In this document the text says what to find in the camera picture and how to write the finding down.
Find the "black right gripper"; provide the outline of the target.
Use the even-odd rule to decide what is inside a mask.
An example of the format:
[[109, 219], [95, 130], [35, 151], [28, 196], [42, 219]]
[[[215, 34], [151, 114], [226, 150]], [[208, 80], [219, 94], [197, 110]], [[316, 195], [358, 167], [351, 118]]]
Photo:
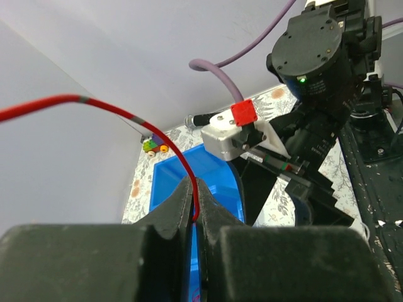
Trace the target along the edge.
[[250, 157], [234, 160], [245, 224], [254, 225], [278, 176], [284, 175], [290, 178], [285, 191], [295, 207], [296, 226], [352, 225], [354, 219], [335, 207], [332, 182], [319, 173], [350, 114], [346, 108], [330, 111], [299, 106], [271, 120], [291, 157], [287, 160], [265, 151], [262, 162]]

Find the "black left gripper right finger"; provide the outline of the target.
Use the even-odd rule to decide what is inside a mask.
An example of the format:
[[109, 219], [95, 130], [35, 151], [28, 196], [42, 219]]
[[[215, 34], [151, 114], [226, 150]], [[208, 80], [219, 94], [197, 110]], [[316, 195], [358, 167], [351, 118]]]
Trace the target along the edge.
[[202, 301], [396, 301], [365, 239], [342, 226], [252, 227], [198, 181]]

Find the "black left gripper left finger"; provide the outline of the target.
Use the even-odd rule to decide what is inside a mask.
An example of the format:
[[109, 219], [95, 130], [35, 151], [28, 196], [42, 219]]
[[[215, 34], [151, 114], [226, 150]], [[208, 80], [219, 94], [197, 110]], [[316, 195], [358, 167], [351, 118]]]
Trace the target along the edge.
[[133, 224], [19, 225], [1, 237], [2, 301], [186, 301], [192, 185]]

